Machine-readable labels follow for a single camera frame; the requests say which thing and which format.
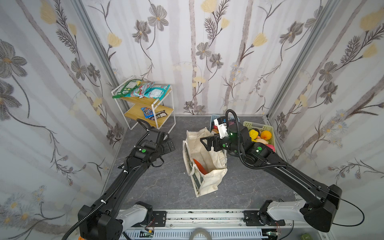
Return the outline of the cream canvas grocery bag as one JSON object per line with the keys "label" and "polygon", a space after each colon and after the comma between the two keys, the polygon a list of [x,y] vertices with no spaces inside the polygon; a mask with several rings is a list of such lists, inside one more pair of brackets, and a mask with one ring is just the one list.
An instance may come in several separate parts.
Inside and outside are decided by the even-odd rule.
{"label": "cream canvas grocery bag", "polygon": [[[197,198],[217,191],[228,171],[226,152],[208,152],[200,142],[200,138],[212,136],[213,133],[206,128],[198,132],[186,131],[186,139],[183,141],[183,160]],[[206,175],[198,170],[193,159],[208,171]]]}

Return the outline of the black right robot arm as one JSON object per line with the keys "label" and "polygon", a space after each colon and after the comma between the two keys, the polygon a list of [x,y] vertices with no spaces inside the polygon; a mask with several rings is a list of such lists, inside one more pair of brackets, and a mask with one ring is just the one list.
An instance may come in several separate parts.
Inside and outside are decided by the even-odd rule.
{"label": "black right robot arm", "polygon": [[283,160],[267,143],[254,141],[249,130],[240,125],[235,111],[227,110],[224,117],[216,120],[216,125],[219,133],[200,139],[207,151],[227,151],[248,169],[265,171],[302,197],[296,202],[265,201],[256,214],[260,225],[289,220],[305,222],[324,233],[331,230],[344,201],[341,188],[310,178]]}

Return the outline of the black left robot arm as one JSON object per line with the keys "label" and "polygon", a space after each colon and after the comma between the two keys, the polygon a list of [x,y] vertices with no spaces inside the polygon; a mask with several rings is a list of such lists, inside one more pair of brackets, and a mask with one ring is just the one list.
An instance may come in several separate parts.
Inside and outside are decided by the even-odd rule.
{"label": "black left robot arm", "polygon": [[111,186],[90,207],[84,205],[79,210],[78,222],[64,234],[64,240],[75,230],[79,230],[85,240],[118,240],[130,227],[153,223],[151,205],[137,202],[127,210],[121,207],[139,178],[175,147],[169,133],[157,130],[144,120],[137,122],[145,128],[145,135],[125,158],[120,166],[122,170]]}

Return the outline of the yellow citron toy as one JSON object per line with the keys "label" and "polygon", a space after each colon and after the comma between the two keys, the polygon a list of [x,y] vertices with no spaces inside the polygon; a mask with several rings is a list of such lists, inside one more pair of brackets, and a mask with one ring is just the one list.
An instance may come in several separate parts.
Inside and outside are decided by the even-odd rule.
{"label": "yellow citron toy", "polygon": [[260,137],[259,131],[256,129],[252,129],[249,131],[249,136],[253,142],[256,142],[256,140]]}

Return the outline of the green plastic fruit basket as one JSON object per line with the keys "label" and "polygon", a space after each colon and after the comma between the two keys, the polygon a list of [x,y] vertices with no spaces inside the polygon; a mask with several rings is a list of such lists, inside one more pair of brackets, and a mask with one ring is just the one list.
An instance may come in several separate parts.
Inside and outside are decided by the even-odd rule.
{"label": "green plastic fruit basket", "polygon": [[249,130],[252,142],[263,143],[276,152],[274,129],[272,126],[244,121],[243,126]]}

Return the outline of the dark brown candy bar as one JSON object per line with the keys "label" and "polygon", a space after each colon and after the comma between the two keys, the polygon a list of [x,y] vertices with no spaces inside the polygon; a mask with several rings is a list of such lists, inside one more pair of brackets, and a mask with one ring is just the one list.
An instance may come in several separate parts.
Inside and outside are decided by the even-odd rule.
{"label": "dark brown candy bar", "polygon": [[168,114],[166,113],[166,111],[160,111],[158,113],[156,113],[155,115],[153,115],[152,117],[149,118],[149,120],[151,121],[155,121],[155,119],[160,119],[160,118],[164,118],[164,117],[167,117]]}

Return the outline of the beige pear toy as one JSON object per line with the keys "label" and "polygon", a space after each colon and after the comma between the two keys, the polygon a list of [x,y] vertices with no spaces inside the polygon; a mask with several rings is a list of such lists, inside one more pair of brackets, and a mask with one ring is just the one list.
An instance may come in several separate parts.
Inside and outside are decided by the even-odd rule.
{"label": "beige pear toy", "polygon": [[261,139],[261,138],[256,139],[255,142],[256,142],[256,143],[262,143],[262,144],[264,144],[264,145],[268,145],[268,144],[269,144],[268,141],[266,141],[266,140],[264,140],[264,139]]}

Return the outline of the blue candy bar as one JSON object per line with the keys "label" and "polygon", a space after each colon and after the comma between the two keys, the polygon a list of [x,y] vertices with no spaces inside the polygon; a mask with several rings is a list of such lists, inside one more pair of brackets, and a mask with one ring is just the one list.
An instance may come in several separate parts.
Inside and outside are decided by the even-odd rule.
{"label": "blue candy bar", "polygon": [[141,110],[144,114],[145,119],[150,119],[150,118],[154,117],[154,113],[151,109],[149,109],[147,107],[143,107],[143,108],[141,108]]}

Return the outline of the orange fruit toy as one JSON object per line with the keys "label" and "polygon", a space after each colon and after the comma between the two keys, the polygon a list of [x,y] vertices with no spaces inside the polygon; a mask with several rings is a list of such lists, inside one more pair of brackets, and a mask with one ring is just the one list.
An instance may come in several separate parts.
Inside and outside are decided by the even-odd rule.
{"label": "orange fruit toy", "polygon": [[270,131],[262,131],[260,134],[261,139],[264,139],[266,141],[269,141],[272,139],[272,133]]}

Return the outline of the pink dragon fruit toy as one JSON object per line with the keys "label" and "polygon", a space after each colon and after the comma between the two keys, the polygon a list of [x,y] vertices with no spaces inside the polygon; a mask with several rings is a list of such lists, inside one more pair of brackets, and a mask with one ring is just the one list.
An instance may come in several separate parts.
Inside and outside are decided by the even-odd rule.
{"label": "pink dragon fruit toy", "polygon": [[273,152],[276,151],[275,147],[273,145],[267,145],[267,147],[269,147]]}

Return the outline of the red teal snack packet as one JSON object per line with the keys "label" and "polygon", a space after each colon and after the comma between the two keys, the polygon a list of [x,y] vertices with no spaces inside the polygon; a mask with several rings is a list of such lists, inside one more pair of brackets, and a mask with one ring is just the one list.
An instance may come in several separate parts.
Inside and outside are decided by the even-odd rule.
{"label": "red teal snack packet", "polygon": [[154,85],[153,82],[142,82],[131,92],[131,97],[143,98],[148,89]]}

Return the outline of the green snack packet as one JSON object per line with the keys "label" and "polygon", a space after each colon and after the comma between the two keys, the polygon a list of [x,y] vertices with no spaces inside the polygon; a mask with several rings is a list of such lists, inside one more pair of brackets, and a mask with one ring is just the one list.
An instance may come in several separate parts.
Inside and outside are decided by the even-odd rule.
{"label": "green snack packet", "polygon": [[128,95],[131,94],[131,92],[133,92],[136,88],[138,88],[140,84],[141,84],[141,81],[137,79],[132,79],[125,82],[114,91],[113,99],[127,97]]}

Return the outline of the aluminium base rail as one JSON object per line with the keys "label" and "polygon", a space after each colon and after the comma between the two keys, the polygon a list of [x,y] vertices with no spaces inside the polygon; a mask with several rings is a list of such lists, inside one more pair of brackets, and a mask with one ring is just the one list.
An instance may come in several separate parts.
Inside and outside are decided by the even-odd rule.
{"label": "aluminium base rail", "polygon": [[96,215],[80,226],[84,240],[332,240],[300,221],[262,225],[257,210],[148,210]]}

